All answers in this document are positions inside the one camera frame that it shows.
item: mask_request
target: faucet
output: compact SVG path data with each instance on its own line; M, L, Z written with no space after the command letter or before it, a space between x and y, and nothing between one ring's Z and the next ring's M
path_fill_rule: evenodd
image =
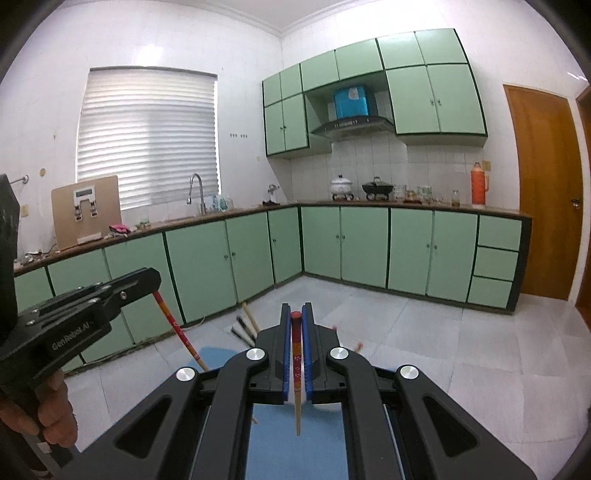
M189 182L189 198L187 199L187 205L191 205L191 193L193 191L193 179L197 177L199 180L199 193L201 194L201 213L202 215L205 214L205 200L203 199L203 182L201 181L201 177L199 173L194 173L191 176L191 181Z

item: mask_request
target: bottle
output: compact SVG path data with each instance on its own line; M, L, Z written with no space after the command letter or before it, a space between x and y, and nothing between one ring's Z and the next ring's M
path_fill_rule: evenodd
M470 182L472 184L472 207L484 208L486 205L486 192L489 187L489 177L482 170L479 162L474 163L470 171Z

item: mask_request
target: blue container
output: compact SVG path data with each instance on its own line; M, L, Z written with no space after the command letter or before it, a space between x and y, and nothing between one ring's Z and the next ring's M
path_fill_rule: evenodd
M334 94L336 118L373 115L375 101L372 102L371 95L369 97L363 85L338 90Z

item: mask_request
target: drawer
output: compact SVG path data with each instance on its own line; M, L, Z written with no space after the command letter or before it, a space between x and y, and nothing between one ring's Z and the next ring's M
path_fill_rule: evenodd
M513 281L517 255L517 252L478 247L474 275Z
M468 303L506 309L511 286L509 281L472 277Z
M480 216L478 245L519 250L520 243L521 220L489 215Z

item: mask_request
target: range hood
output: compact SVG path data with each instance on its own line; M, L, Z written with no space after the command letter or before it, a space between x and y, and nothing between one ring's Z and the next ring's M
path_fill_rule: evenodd
M394 131L394 124L383 116L356 115L332 120L319 126L312 133L335 142L376 132Z

